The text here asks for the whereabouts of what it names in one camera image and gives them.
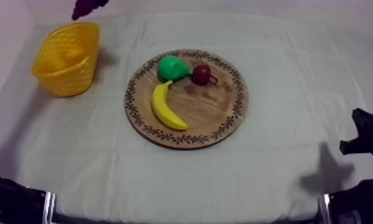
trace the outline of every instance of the red apple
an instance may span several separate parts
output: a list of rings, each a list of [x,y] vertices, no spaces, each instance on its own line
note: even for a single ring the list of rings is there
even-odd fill
[[[211,71],[209,66],[197,66],[194,69],[194,72],[191,76],[192,82],[194,82],[196,85],[204,86],[209,82]]]

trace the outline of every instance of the wooden plate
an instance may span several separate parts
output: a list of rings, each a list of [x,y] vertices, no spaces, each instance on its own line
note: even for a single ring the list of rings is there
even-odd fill
[[[188,130],[171,130],[156,119],[151,98],[156,85],[158,62],[174,55],[191,70],[210,66],[218,78],[216,85],[197,86],[190,77],[172,84],[167,104],[185,123]],[[243,77],[229,62],[206,51],[182,49],[158,55],[143,64],[132,76],[125,93],[125,110],[132,126],[145,138],[164,147],[189,150],[213,145],[234,132],[248,108],[248,90]]]

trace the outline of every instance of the white tablecloth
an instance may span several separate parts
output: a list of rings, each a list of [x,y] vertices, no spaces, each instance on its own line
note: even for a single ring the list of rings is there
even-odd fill
[[[373,178],[370,155],[342,156],[350,118],[373,112],[373,36],[336,27],[231,14],[154,14],[94,20],[94,83],[57,98],[31,76],[45,36],[35,30],[0,92],[0,174],[58,194],[58,211],[153,223],[270,222],[313,216],[316,197]],[[139,136],[123,108],[128,80],[162,52],[195,48],[244,76],[240,128],[197,151]]]

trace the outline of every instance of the yellow basket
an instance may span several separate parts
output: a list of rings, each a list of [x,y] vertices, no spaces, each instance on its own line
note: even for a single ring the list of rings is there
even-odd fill
[[[32,65],[32,75],[58,96],[80,94],[91,86],[98,50],[97,24],[60,27],[46,37]]]

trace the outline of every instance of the banana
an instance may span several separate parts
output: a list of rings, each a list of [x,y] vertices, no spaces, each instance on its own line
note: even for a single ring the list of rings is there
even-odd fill
[[[172,83],[173,81],[170,80],[156,86],[153,91],[152,108],[158,119],[167,127],[174,130],[186,130],[188,125],[181,120],[181,118],[179,118],[166,103],[169,85]]]

